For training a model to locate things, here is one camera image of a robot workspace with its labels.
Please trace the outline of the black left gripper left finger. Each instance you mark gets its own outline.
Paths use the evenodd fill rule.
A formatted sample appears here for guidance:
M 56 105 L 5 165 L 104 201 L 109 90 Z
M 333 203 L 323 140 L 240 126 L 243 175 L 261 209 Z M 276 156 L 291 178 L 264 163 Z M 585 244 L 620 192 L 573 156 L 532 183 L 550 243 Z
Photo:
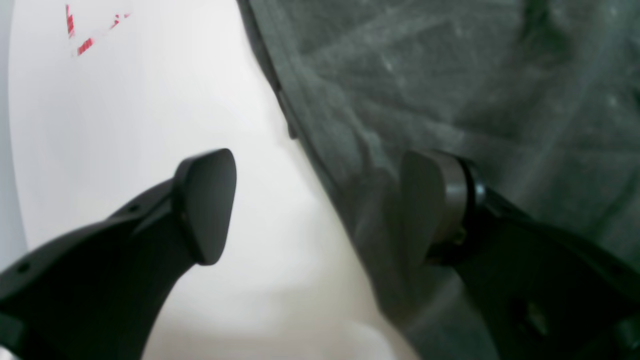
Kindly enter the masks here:
M 0 342 L 19 360 L 139 360 L 174 285 L 222 256 L 237 167 L 227 148 L 1 273 Z

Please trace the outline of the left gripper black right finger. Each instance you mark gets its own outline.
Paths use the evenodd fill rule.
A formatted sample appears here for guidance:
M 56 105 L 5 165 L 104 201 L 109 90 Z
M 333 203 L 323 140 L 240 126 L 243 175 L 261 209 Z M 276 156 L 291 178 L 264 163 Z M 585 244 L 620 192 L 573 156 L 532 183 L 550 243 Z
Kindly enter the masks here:
M 468 159 L 406 152 L 403 235 L 415 267 L 455 269 L 502 360 L 637 360 L 639 274 L 531 218 Z

